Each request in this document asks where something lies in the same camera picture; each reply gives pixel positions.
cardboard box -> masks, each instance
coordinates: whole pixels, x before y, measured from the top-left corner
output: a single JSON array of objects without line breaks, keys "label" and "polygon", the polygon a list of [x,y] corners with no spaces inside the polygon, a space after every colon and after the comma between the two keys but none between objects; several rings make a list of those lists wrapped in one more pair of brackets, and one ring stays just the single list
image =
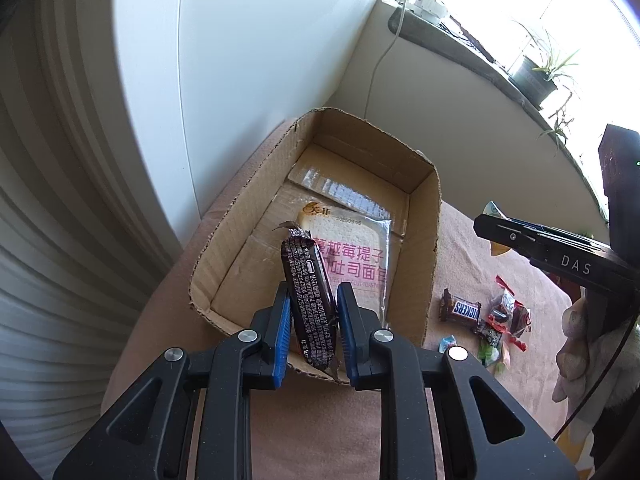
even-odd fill
[{"label": "cardboard box", "polygon": [[[295,121],[244,184],[196,263],[193,307],[227,335],[248,327],[284,279],[280,243],[287,233],[273,227],[295,219],[317,197],[388,215],[387,320],[421,346],[436,262],[438,173],[421,153],[334,108]],[[328,378],[295,352],[288,361],[299,372]]]}]

metal screw head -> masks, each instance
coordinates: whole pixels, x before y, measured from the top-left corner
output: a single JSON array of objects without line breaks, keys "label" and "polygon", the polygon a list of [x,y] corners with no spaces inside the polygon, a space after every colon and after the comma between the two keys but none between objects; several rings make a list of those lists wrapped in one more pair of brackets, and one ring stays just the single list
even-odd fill
[{"label": "metal screw head", "polygon": [[383,328],[382,330],[376,330],[373,333],[373,337],[376,338],[376,341],[380,341],[381,343],[388,343],[394,338],[394,333],[391,332],[391,330]]},{"label": "metal screw head", "polygon": [[242,332],[238,334],[238,339],[243,343],[251,343],[258,339],[258,334],[255,330],[242,330]]},{"label": "metal screw head", "polygon": [[469,356],[469,352],[462,346],[452,346],[449,348],[449,357],[456,361],[464,361]]},{"label": "metal screw head", "polygon": [[169,348],[165,353],[164,353],[164,358],[167,361],[179,361],[180,359],[182,359],[182,356],[184,355],[184,352],[182,351],[182,348],[178,348],[178,347],[173,347],[173,348]]}]

gloved hand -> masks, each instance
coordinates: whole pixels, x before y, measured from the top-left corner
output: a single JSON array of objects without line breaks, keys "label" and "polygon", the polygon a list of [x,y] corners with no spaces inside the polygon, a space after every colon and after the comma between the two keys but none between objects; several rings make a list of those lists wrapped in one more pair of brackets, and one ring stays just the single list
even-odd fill
[{"label": "gloved hand", "polygon": [[[568,397],[567,416],[578,407],[593,383],[600,377],[620,344],[629,321],[618,329],[587,343],[586,300],[580,298],[562,314],[566,343],[556,356],[559,375],[552,399]],[[640,384],[640,328],[636,324],[611,370],[569,425],[573,444],[582,442],[600,418],[604,408],[613,408],[633,395]]]}]

window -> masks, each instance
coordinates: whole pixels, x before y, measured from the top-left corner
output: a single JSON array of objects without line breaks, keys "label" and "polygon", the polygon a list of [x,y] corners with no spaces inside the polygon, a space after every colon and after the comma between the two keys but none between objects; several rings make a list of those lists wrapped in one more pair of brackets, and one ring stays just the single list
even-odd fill
[{"label": "window", "polygon": [[[640,40],[611,0],[441,0],[505,69],[517,69],[522,54],[536,59],[526,31],[546,29],[577,65],[567,68],[575,91],[566,110],[574,118],[566,146],[603,204],[598,145],[607,123],[640,131]],[[448,20],[452,30],[456,26]],[[569,90],[561,87],[543,103],[545,119],[562,105]]]}]

chocolate bar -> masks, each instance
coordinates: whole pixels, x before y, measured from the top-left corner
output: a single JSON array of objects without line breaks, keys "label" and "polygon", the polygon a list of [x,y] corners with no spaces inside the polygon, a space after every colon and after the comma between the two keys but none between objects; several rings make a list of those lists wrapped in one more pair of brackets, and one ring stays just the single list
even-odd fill
[{"label": "chocolate bar", "polygon": [[[335,365],[338,319],[322,254],[310,232],[295,222],[284,222],[279,227],[286,227],[290,233],[282,242],[280,256],[300,349],[306,362],[324,372]],[[331,368],[333,376],[337,367]]]},{"label": "chocolate bar", "polygon": [[480,317],[479,302],[471,303],[457,296],[452,296],[449,289],[445,288],[440,300],[440,320],[453,321],[469,328],[473,328],[478,324]]},{"label": "chocolate bar", "polygon": [[502,332],[497,331],[489,323],[484,320],[478,321],[478,324],[473,328],[472,332],[489,343],[490,346],[498,348],[500,346],[500,340],[502,339]]}]

